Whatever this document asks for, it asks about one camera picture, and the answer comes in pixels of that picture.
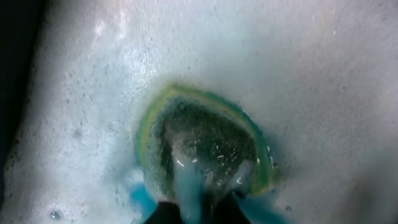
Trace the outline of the green yellow sponge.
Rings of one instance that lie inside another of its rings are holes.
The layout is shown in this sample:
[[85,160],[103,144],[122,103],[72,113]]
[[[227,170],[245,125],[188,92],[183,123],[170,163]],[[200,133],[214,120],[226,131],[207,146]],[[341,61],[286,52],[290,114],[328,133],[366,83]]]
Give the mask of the green yellow sponge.
[[189,167],[214,201],[230,190],[261,195],[275,181],[269,147],[252,119],[216,94],[183,85],[169,85],[148,106],[136,154],[157,200],[177,202],[177,171]]

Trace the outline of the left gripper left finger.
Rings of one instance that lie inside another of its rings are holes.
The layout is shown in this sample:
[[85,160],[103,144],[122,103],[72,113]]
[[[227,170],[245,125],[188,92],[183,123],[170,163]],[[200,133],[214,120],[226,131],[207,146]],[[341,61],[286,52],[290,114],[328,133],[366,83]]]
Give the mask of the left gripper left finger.
[[159,202],[144,224],[183,224],[180,208],[171,202]]

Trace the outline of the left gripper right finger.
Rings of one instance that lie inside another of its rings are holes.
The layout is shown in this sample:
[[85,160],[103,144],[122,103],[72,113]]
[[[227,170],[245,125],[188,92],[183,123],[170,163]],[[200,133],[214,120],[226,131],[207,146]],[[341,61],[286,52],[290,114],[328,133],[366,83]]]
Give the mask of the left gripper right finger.
[[213,212],[214,224],[251,224],[241,211],[234,193],[229,193],[220,200]]

